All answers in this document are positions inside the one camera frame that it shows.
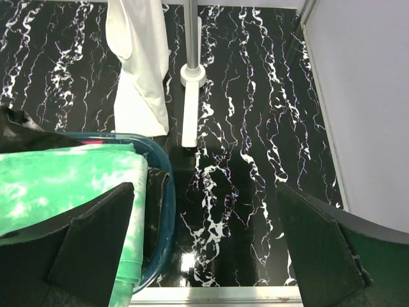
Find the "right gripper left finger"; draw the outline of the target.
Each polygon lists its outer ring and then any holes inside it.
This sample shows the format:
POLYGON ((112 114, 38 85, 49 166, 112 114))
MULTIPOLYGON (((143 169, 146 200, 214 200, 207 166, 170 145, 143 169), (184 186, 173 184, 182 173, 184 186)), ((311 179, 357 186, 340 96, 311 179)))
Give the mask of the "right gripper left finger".
POLYGON ((134 187, 1 236, 1 306, 108 306, 134 187))

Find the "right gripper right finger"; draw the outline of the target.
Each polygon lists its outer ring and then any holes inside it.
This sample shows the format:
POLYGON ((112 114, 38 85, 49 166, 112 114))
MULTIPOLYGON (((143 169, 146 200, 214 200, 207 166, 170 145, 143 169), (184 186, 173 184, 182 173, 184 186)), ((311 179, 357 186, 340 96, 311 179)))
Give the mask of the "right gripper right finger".
POLYGON ((280 220, 304 306, 408 306, 408 234, 279 184, 280 220))

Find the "green white tie-dye trousers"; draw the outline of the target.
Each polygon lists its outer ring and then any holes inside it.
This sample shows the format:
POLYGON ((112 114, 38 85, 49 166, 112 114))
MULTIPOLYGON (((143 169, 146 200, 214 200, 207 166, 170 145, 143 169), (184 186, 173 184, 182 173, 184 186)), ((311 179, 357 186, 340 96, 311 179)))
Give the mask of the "green white tie-dye trousers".
POLYGON ((142 278, 148 163, 132 144, 1 154, 1 234, 90 201, 123 182, 134 200, 110 306, 129 306, 142 278))

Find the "magenta pink trousers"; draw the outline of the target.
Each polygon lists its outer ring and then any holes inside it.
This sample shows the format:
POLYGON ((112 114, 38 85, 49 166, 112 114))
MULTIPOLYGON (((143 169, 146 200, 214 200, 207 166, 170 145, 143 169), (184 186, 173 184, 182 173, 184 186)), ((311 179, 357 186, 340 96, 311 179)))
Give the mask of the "magenta pink trousers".
POLYGON ((104 141, 102 139, 86 139, 86 140, 81 140, 81 143, 84 145, 92 145, 92 144, 103 144, 104 141))

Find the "black white patterned trousers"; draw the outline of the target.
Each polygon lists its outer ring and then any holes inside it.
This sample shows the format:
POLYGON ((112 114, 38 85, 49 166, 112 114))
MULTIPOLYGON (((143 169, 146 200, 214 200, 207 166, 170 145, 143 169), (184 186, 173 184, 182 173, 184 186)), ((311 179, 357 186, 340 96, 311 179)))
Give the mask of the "black white patterned trousers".
POLYGON ((1 105, 1 153, 40 151, 82 146, 80 141, 43 130, 24 110, 1 105))

